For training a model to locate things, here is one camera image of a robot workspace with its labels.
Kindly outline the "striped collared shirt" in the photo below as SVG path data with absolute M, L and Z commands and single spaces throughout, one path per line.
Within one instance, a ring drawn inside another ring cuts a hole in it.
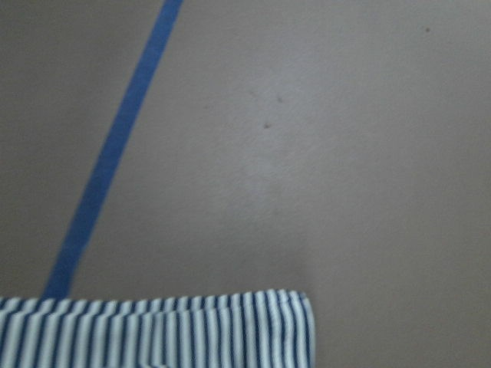
M 3 367 L 312 367 L 308 298 L 269 290 L 139 301 L 1 300 Z

